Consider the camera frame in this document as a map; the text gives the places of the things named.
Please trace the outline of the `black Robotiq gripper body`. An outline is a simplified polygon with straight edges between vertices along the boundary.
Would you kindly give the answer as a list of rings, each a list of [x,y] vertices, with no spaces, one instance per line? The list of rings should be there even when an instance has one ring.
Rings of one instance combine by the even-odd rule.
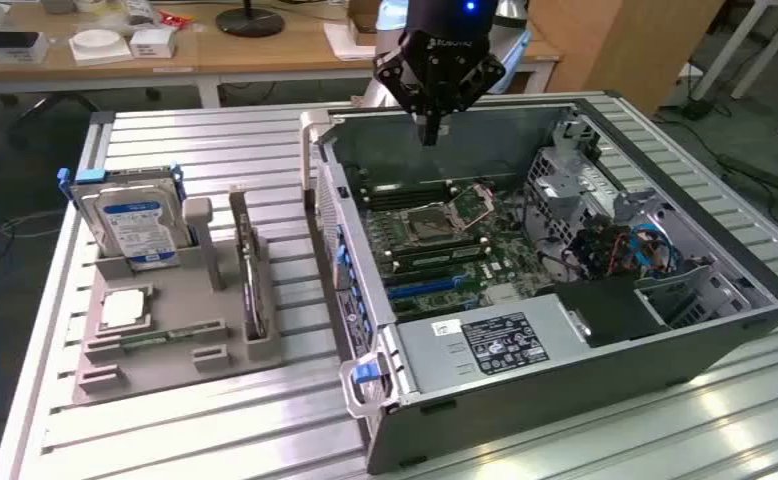
[[[495,7],[494,1],[409,3],[398,46],[429,95],[433,57],[491,54],[489,32]]]

